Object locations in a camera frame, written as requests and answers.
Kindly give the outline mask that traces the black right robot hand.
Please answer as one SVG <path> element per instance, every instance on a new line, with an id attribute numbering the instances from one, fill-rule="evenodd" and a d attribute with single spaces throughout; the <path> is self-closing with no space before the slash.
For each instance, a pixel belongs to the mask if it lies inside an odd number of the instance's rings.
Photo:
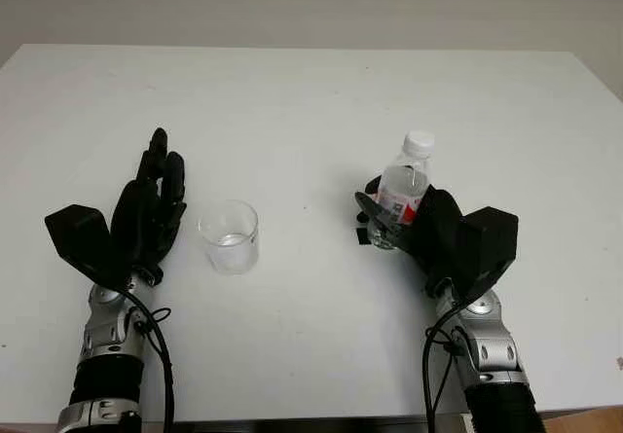
<path id="1" fill-rule="evenodd" d="M 453 248 L 462 217 L 458 204 L 449 192 L 428 185 L 413 221 L 407 225 L 394 223 L 389 210 L 371 197 L 379 190 L 380 181 L 381 178 L 376 177 L 364 191 L 354 194 L 360 207 L 357 221 L 373 226 L 391 247 L 414 258 L 425 277 L 425 293 L 436 298 L 456 270 Z"/>

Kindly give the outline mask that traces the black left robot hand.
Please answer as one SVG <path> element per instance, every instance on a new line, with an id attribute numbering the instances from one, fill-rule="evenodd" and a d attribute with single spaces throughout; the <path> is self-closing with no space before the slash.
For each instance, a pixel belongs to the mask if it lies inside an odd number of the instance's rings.
<path id="1" fill-rule="evenodd" d="M 135 178 L 123 188 L 111 222 L 113 242 L 131 270 L 152 287 L 164 278 L 160 262 L 176 240 L 187 208 L 184 197 L 184 159 L 167 148 L 167 133 L 159 127 Z"/>

